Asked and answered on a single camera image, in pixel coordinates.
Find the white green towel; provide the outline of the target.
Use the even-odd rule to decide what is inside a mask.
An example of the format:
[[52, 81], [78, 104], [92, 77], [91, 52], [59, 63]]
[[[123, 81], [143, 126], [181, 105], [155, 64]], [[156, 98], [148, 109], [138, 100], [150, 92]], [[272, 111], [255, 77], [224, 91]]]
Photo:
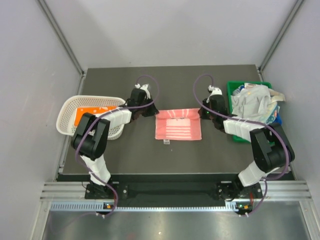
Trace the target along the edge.
[[254, 85], [243, 88], [236, 95], [231, 95], [232, 114], [242, 119], [265, 123], [268, 119], [268, 105], [271, 103], [269, 88]]

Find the pink patterned towel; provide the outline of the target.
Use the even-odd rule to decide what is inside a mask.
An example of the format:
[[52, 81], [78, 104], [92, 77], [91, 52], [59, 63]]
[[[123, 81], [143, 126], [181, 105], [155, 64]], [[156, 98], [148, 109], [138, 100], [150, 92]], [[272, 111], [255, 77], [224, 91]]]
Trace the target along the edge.
[[202, 139], [199, 108], [160, 110], [155, 116], [155, 139], [200, 141]]

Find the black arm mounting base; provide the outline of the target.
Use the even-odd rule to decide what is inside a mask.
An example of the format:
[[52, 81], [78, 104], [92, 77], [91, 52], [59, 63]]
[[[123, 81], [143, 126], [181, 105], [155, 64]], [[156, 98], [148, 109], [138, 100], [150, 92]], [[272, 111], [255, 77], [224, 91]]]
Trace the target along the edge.
[[216, 207], [227, 200], [257, 200], [257, 183], [241, 191], [222, 182], [119, 182], [111, 183], [118, 194], [118, 207]]

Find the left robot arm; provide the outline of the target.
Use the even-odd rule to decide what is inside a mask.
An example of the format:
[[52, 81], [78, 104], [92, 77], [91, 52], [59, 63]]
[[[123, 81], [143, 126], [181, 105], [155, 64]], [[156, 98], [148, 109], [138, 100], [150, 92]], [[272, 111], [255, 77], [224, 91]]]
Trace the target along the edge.
[[89, 184], [85, 187], [86, 199], [109, 199], [116, 195], [113, 185], [109, 183], [111, 174], [104, 159], [109, 130], [129, 124], [139, 116], [152, 117], [158, 113], [150, 94], [150, 85], [137, 83], [123, 105], [102, 114], [82, 115], [71, 146], [76, 150], [76, 160], [82, 159], [81, 163], [90, 175]]

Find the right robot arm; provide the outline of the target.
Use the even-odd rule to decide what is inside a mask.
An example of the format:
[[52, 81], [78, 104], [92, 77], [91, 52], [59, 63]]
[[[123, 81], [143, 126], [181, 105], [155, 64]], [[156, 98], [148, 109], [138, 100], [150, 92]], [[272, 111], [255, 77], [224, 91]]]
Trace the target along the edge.
[[202, 101], [198, 111], [200, 118], [211, 120], [214, 127], [223, 133], [250, 142], [253, 154], [253, 162], [230, 183], [219, 183], [217, 193], [227, 201], [245, 198], [261, 179], [279, 168], [287, 167], [295, 159], [294, 150], [279, 123], [265, 125], [240, 120], [228, 113], [220, 88], [210, 85], [208, 92], [209, 96]]

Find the orange fox pattern towel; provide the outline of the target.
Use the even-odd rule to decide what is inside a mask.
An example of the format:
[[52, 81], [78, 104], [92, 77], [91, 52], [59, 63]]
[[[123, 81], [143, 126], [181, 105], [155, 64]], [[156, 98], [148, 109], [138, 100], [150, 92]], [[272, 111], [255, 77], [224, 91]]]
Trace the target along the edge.
[[82, 116], [85, 113], [89, 113], [92, 115], [101, 115], [105, 112], [116, 109], [117, 107], [114, 105], [108, 106], [90, 106], [90, 107], [78, 107], [75, 111], [75, 119], [73, 125], [77, 127], [80, 123]]

